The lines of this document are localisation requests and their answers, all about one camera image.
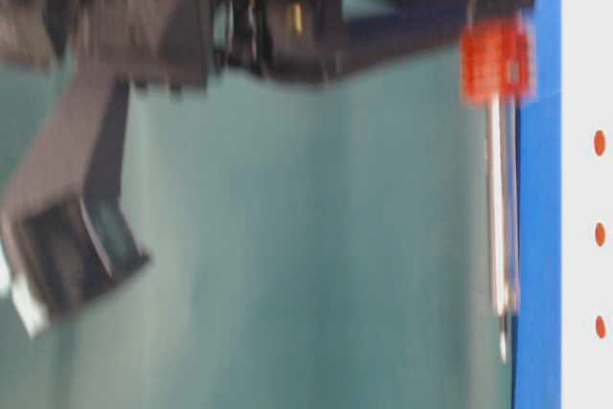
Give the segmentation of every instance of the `robotic arm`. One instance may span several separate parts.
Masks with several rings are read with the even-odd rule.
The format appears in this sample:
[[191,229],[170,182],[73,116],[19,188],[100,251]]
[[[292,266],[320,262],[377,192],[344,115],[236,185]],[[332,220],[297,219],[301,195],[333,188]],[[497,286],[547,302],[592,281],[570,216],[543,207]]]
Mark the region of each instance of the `robotic arm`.
[[319,84],[457,40],[468,18],[534,0],[384,0],[348,20],[342,0],[0,0],[0,57],[77,72],[0,202],[11,295],[31,335],[122,284],[148,257],[119,208],[128,86],[205,88],[240,69]]

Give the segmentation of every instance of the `blue panel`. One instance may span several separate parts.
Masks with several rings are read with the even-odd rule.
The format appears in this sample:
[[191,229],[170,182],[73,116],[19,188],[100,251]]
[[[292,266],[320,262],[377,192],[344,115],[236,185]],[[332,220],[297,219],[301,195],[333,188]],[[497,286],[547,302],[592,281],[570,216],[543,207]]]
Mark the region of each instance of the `blue panel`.
[[519,111],[522,305],[514,407],[560,407],[561,0],[536,0],[537,91]]

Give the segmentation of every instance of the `teal wall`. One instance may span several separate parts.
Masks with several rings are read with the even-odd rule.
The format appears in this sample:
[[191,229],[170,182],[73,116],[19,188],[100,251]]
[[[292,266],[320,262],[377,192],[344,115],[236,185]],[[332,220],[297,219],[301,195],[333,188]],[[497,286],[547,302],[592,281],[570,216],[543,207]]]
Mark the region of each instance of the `teal wall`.
[[[60,77],[0,74],[2,183]],[[133,96],[124,203],[154,263],[33,342],[0,304],[0,408],[510,407],[456,50]]]

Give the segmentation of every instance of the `red dot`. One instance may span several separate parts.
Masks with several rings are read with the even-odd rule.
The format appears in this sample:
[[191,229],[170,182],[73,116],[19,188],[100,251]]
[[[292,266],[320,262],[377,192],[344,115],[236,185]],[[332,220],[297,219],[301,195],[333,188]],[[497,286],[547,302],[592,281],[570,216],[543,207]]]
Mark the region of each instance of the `red dot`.
[[595,236],[596,236],[596,243],[599,246],[603,246],[604,242],[606,241],[606,231],[604,230],[604,226],[600,223],[596,225]]
[[604,320],[601,316],[596,318],[596,334],[600,339],[603,339],[606,336],[606,325],[604,324]]
[[604,136],[604,131],[601,129],[594,135],[594,150],[599,157],[603,155],[606,150],[606,136]]

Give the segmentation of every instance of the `red plastic part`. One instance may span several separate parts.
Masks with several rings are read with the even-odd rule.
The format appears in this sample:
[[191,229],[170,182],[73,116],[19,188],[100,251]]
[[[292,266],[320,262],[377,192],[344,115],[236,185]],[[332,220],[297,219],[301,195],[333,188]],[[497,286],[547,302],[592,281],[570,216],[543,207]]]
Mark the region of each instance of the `red plastic part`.
[[521,97],[531,89],[530,36],[516,19],[488,21],[461,39],[464,94],[485,105],[493,96]]

